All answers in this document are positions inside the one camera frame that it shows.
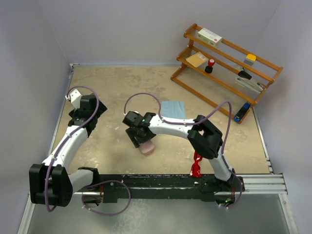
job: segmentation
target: orange wooden shelf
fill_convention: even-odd
[[[182,81],[177,79],[177,76],[186,68],[186,67],[190,67],[192,69],[194,69],[195,71],[203,74],[205,77],[215,81],[216,83],[222,85],[224,88],[230,90],[231,92],[235,93],[236,95],[240,96],[241,98],[245,99],[247,102],[249,102],[251,104],[249,110],[247,111],[247,113],[244,115],[244,117],[242,118],[242,120],[239,122],[241,123],[244,118],[246,117],[246,115],[249,113],[249,111],[259,102],[259,100],[262,98],[262,96],[264,95],[265,91],[268,89],[268,87],[273,84],[273,82],[277,79],[277,77],[280,75],[280,73],[283,70],[283,67],[279,67],[259,56],[256,55],[256,60],[258,62],[261,62],[262,64],[271,67],[272,69],[276,70],[276,74],[274,75],[274,77],[269,77],[268,75],[254,69],[253,67],[248,66],[247,64],[233,58],[232,56],[206,44],[205,42],[201,41],[200,39],[198,39],[197,37],[195,37],[195,32],[201,30],[202,28],[199,27],[197,24],[193,24],[191,27],[189,27],[185,33],[184,33],[184,37],[185,38],[189,38],[189,43],[187,45],[187,47],[177,56],[176,60],[180,61],[182,63],[182,65],[178,68],[178,70],[171,76],[171,80],[173,80],[174,82],[176,82],[177,84],[179,84],[180,86],[182,86],[183,88],[187,89],[188,91],[190,91],[191,93],[193,93],[194,95],[196,95],[197,97],[199,97],[200,99],[202,99],[203,101],[207,102],[208,104],[210,104],[213,107],[218,106],[218,104],[214,103],[213,101],[209,100],[208,98],[206,98],[205,96],[203,96],[202,94],[200,94],[199,92],[197,92],[196,90],[192,89],[190,86],[186,85],[185,83],[183,83]],[[219,59],[213,57],[212,55],[208,54],[207,52],[204,52],[203,50],[197,48],[194,46],[194,42],[204,46],[207,49],[210,49],[214,52],[216,52],[217,54],[225,57],[226,59],[236,63],[237,65],[253,72],[254,74],[260,76],[261,78],[265,79],[266,81],[268,81],[267,85],[263,85],[265,88],[264,90],[258,95],[258,97],[253,100],[252,98],[248,97],[247,95],[241,93],[240,91],[238,91],[237,89],[229,86],[228,84],[226,84],[225,82],[219,80],[218,78],[212,76],[211,74],[206,73],[205,71],[201,70],[200,68],[194,67],[192,66],[189,62],[186,61],[185,57],[191,55],[192,51],[196,51],[196,52],[201,52],[204,56],[206,56],[208,59],[214,59],[215,62],[221,66],[223,66],[224,68],[228,69],[229,71],[238,74],[239,70],[227,65],[226,63],[220,61]],[[243,54],[252,54],[251,52],[249,52],[248,50],[245,50],[241,47],[239,47],[238,45],[233,44],[232,42],[229,42],[226,39],[222,39],[222,43],[243,53]],[[224,109],[224,108],[220,108],[220,111],[226,115],[229,115],[229,112]]]

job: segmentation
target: white wall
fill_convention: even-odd
[[[252,51],[281,0],[38,0],[70,62],[174,64],[194,22]]]
[[[28,170],[47,156],[70,67],[36,0],[0,1],[0,229],[17,233]]]
[[[275,173],[284,173],[300,233],[312,208],[312,2],[283,0],[255,53],[284,66],[257,106]]]

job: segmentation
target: cardboard box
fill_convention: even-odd
[[[212,31],[209,31],[207,28],[202,28],[198,32],[198,38],[214,48],[222,42],[222,37]]]

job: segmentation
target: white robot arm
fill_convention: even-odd
[[[94,95],[83,96],[75,89],[70,93],[68,99],[75,109],[69,113],[72,119],[68,123],[64,137],[42,164],[34,164],[29,170],[31,201],[36,204],[45,204],[44,183],[52,160],[48,184],[50,205],[66,206],[74,192],[98,182],[96,180],[99,175],[95,168],[81,167],[71,175],[67,174],[67,169],[80,146],[94,130],[98,118],[107,108],[99,101],[94,117],[80,128],[95,112],[96,97]]]
[[[221,153],[222,133],[209,120],[199,125],[188,125],[199,122],[203,118],[204,116],[197,116],[196,119],[166,117],[166,120],[169,122],[181,123],[178,125],[163,122],[159,115],[155,113],[146,113],[144,116],[141,116],[137,112],[129,111],[123,123],[129,127],[126,133],[136,148],[157,134],[167,134],[188,139],[194,150],[200,156],[209,160],[214,169],[215,177],[222,181],[228,181],[231,178],[233,168]]]

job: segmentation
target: red bottle cap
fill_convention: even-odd
[[[208,60],[208,66],[209,67],[212,67],[214,64],[215,64],[215,60],[214,59],[211,58],[211,59]]]

